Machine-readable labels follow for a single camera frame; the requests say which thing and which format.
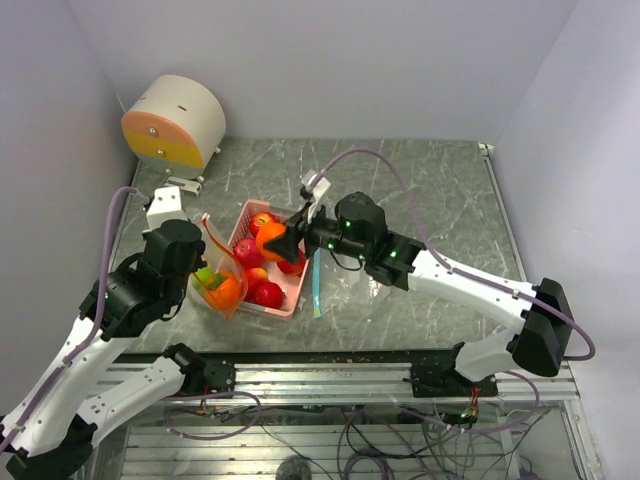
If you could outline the green apple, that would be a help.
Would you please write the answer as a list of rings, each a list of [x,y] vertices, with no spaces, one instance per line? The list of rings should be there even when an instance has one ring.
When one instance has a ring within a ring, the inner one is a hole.
[[[208,266],[198,269],[191,276],[191,283],[193,288],[196,291],[214,290],[215,280],[216,280],[216,272]]]

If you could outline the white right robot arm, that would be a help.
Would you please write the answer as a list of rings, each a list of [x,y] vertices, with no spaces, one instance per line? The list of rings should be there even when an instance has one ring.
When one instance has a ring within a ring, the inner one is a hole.
[[[362,192],[341,199],[334,217],[311,207],[305,203],[274,232],[260,231],[257,242],[264,255],[289,262],[299,252],[342,255],[356,260],[384,286],[438,295],[502,326],[497,334],[445,351],[441,364],[425,379],[411,377],[414,389],[444,388],[459,396],[507,370],[519,368],[543,378],[559,373],[572,316],[558,282],[543,279],[532,285],[446,259],[425,243],[390,230],[384,209]]]

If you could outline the round orange fruit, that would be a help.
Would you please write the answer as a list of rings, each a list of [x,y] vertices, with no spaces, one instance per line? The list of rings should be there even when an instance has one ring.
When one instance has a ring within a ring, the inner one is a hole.
[[[266,260],[279,262],[288,259],[291,244],[285,224],[266,223],[258,231],[255,242],[259,253]]]

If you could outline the yellow orange peach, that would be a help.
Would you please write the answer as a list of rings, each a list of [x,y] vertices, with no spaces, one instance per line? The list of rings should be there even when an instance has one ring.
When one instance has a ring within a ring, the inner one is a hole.
[[[240,301],[242,287],[230,271],[214,272],[204,281],[204,287],[203,298],[214,310],[230,310]]]

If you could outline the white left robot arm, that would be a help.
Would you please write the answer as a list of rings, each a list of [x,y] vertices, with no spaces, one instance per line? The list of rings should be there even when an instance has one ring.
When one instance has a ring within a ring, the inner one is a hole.
[[[167,347],[142,372],[90,394],[111,363],[156,321],[180,310],[189,277],[218,243],[205,223],[167,220],[143,235],[141,252],[92,288],[65,344],[27,397],[1,419],[1,450],[15,479],[69,479],[116,428],[165,397],[204,393],[212,371],[198,353]]]

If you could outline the clear bag orange zipper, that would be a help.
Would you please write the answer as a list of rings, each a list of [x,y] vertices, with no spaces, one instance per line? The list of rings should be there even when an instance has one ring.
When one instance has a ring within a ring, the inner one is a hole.
[[[215,272],[232,272],[241,284],[242,293],[240,301],[232,309],[227,311],[218,311],[211,308],[203,298],[204,290],[196,291],[193,288],[190,280],[192,296],[203,306],[209,307],[214,312],[220,314],[225,320],[229,320],[241,306],[247,294],[248,285],[244,268],[235,258],[227,242],[222,238],[221,234],[211,223],[210,215],[208,213],[203,213],[200,219],[196,222],[196,225],[200,228],[203,240],[205,242],[205,250],[204,254],[202,255],[202,260],[205,262],[205,265],[203,267],[208,266]]]

